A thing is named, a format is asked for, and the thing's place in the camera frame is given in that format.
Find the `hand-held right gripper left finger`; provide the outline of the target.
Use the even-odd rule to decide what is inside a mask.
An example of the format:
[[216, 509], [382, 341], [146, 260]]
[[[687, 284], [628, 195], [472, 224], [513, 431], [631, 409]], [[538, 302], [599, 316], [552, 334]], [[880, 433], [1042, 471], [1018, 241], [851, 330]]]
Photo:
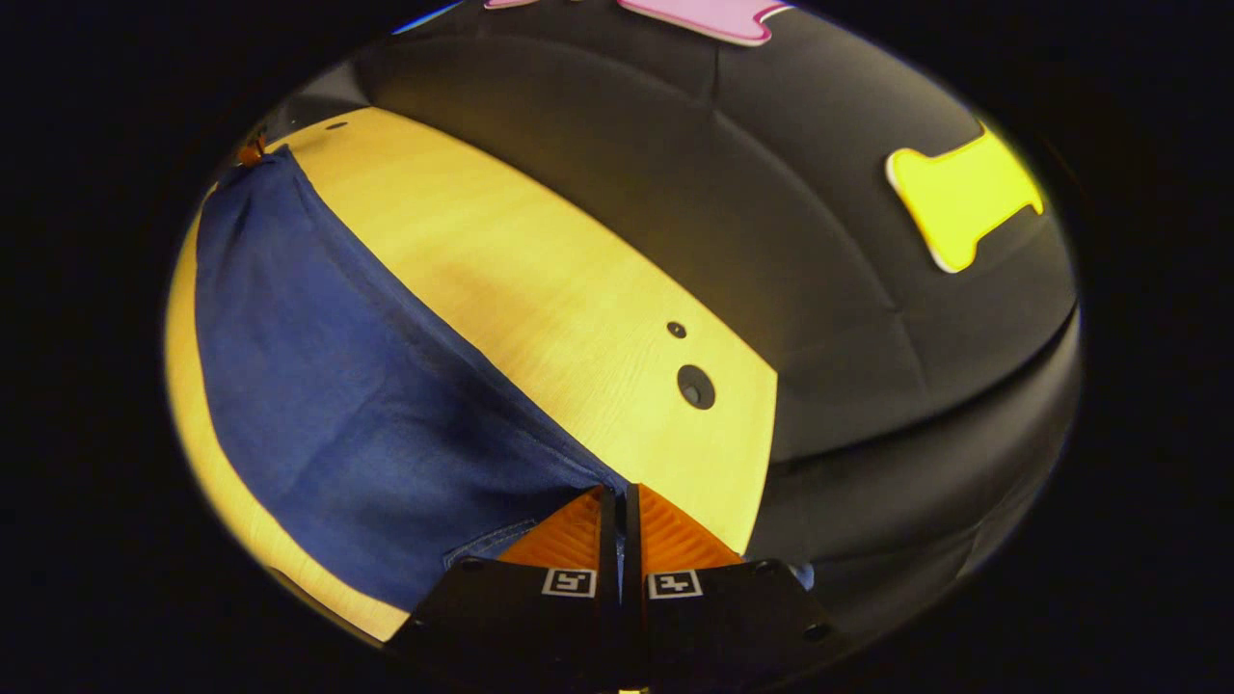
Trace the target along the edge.
[[499, 558], [459, 558], [385, 650], [457, 692], [613, 692], [615, 522], [598, 485]]

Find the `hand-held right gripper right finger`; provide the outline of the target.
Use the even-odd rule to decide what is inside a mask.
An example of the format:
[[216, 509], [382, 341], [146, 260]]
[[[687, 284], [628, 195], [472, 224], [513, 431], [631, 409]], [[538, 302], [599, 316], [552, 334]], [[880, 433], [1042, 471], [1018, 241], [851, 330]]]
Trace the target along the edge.
[[666, 496], [629, 487], [623, 690], [772, 692], [849, 643], [784, 561], [745, 561]]

